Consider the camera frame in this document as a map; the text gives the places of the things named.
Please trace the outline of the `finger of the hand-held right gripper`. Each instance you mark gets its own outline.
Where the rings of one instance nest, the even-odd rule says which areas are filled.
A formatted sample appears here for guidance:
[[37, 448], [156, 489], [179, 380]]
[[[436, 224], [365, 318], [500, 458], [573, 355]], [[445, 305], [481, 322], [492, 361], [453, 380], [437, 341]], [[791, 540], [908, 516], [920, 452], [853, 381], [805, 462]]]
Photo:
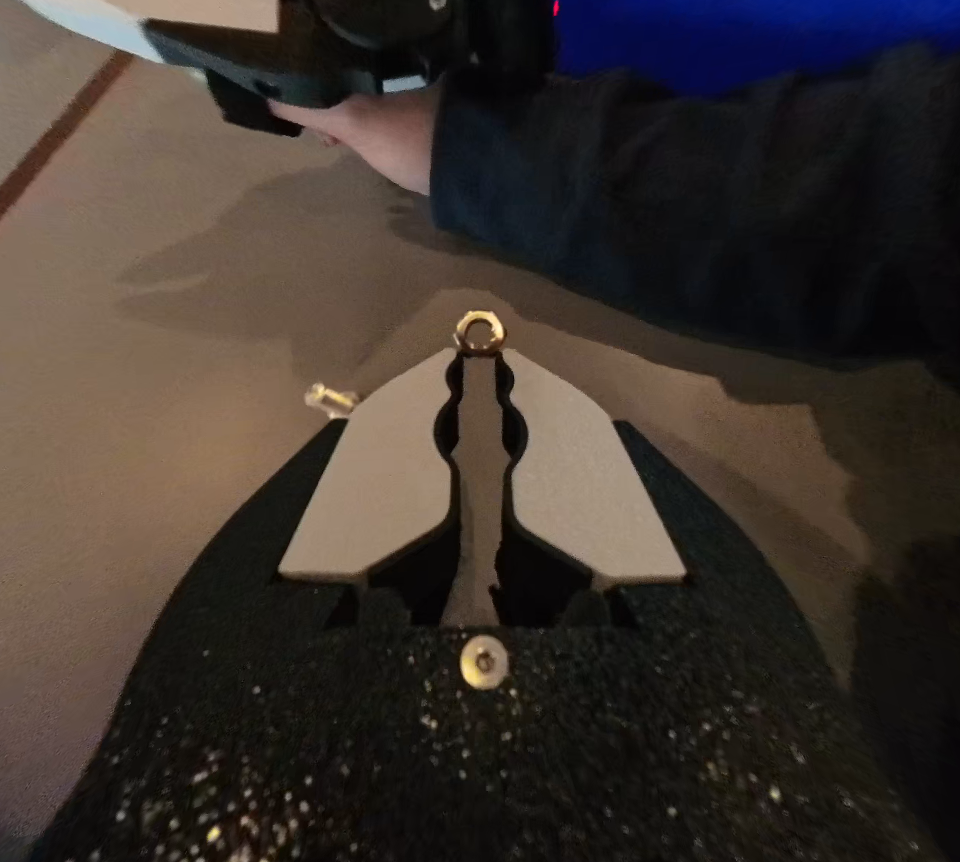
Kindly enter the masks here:
[[55, 25], [153, 63], [162, 55], [143, 30], [143, 19], [106, 0], [18, 0]]

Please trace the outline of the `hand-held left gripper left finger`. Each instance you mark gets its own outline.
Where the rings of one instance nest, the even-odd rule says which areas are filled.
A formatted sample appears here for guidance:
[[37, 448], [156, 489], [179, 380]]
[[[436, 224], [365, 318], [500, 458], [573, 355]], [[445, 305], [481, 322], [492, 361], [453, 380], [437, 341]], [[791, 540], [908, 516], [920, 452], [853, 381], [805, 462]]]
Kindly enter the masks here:
[[279, 565], [286, 581], [385, 589], [438, 625], [461, 555], [461, 354], [447, 348], [373, 391], [344, 420]]

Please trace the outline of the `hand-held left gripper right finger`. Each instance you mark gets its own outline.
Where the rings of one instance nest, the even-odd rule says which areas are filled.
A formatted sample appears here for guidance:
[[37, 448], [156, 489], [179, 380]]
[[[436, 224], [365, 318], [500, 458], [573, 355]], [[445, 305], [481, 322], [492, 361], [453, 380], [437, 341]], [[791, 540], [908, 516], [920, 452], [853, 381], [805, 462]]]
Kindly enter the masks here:
[[553, 627], [688, 570], [611, 416], [515, 349], [495, 360], [508, 454], [493, 602], [510, 627]]

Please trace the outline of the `silver hex bolt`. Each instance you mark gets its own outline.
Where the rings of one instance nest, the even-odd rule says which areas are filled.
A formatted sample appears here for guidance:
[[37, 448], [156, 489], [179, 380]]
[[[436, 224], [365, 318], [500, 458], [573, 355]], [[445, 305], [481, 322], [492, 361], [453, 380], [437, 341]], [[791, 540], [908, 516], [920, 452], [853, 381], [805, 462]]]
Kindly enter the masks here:
[[347, 419], [361, 404], [363, 397], [352, 391], [331, 388], [322, 382], [313, 383], [304, 393], [304, 404], [324, 413], [330, 421]]

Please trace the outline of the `metal hex nut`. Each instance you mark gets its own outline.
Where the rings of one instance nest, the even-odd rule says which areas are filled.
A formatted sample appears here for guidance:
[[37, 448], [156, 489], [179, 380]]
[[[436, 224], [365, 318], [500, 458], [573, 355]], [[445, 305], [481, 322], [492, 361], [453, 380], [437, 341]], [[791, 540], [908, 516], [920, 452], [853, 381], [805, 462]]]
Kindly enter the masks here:
[[467, 311], [453, 332], [458, 352], [469, 357], [493, 357], [507, 341], [507, 330], [498, 315], [487, 309]]

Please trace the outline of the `person's right forearm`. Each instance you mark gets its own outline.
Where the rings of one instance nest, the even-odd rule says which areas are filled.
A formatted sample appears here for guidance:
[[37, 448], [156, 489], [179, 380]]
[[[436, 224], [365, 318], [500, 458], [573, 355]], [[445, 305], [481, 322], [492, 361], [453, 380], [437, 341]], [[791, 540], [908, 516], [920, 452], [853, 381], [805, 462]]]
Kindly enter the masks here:
[[958, 55], [908, 45], [715, 98], [628, 71], [444, 84], [438, 229], [710, 342], [958, 372]]

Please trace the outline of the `person's right hand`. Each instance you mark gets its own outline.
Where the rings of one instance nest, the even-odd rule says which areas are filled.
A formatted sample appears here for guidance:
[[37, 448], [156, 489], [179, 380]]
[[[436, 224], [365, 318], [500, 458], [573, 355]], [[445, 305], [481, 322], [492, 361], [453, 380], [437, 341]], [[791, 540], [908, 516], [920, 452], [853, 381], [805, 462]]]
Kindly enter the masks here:
[[271, 101], [273, 115], [295, 123], [324, 143], [351, 149], [368, 166], [402, 189], [427, 196], [438, 110], [444, 86], [383, 95], [355, 93], [327, 109]]

